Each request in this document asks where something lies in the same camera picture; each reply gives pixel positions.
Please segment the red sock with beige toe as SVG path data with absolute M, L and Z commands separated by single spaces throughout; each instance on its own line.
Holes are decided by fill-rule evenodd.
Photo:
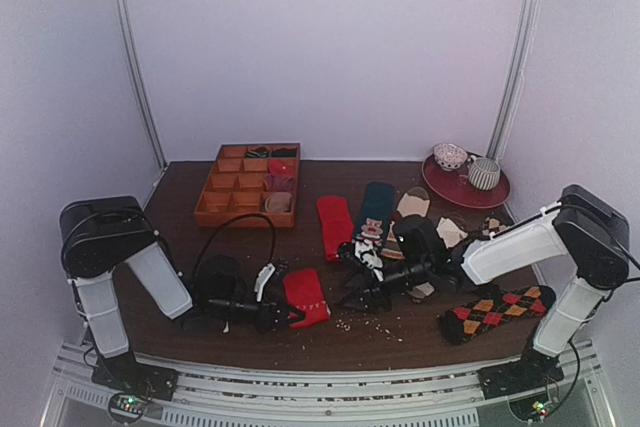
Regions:
M 284 288 L 289 304 L 305 314 L 305 318 L 293 322 L 291 327 L 302 329 L 327 321 L 331 316 L 318 273 L 306 268 L 288 274 L 284 278 Z

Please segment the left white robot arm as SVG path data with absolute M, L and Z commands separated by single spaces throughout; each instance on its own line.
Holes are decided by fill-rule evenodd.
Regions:
M 268 261 L 254 286 L 219 270 L 218 256 L 209 268 L 196 264 L 188 278 L 178 272 L 166 240 L 132 196 L 75 201 L 59 216 L 60 262 L 99 356 L 107 359 L 106 376 L 123 391 L 137 389 L 144 371 L 131 353 L 113 276 L 126 266 L 170 320 L 188 326 L 202 318 L 224 323 L 248 322 L 260 332 L 305 319 L 303 310 L 267 294 L 278 266 Z

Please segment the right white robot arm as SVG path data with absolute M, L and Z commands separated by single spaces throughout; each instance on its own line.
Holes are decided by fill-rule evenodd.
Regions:
M 558 201 L 528 219 L 500 232 L 468 235 L 453 247 L 431 220 L 417 214 L 398 218 L 392 232 L 403 257 L 391 263 L 382 261 L 368 239 L 340 245 L 340 258 L 361 271 L 339 306 L 363 313 L 388 311 L 392 294 L 425 282 L 441 291 L 477 289 L 480 300 L 439 317 L 442 336 L 461 345 L 511 318 L 539 318 L 527 355 L 512 370 L 513 380 L 526 389 L 550 373 L 550 359 L 606 298 L 629 282 L 635 262 L 627 219 L 579 185 L 565 187 Z M 522 267 L 564 256 L 572 259 L 575 270 L 561 294 L 543 285 L 503 291 L 492 284 Z

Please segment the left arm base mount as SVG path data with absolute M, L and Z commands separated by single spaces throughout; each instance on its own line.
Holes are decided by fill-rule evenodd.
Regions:
M 104 366 L 94 366 L 94 384 L 114 390 L 106 404 L 107 414 L 117 423 L 140 421 L 154 402 L 171 401 L 178 382 L 174 369 L 137 364 L 133 371 L 110 372 Z

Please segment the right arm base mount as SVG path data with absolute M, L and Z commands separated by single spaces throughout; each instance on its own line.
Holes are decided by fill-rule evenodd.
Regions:
M 508 398 L 511 413 L 521 421 L 539 422 L 550 413 L 551 384 L 564 379 L 557 357 L 535 352 L 523 354 L 519 360 L 478 371 L 478 380 L 486 400 Z

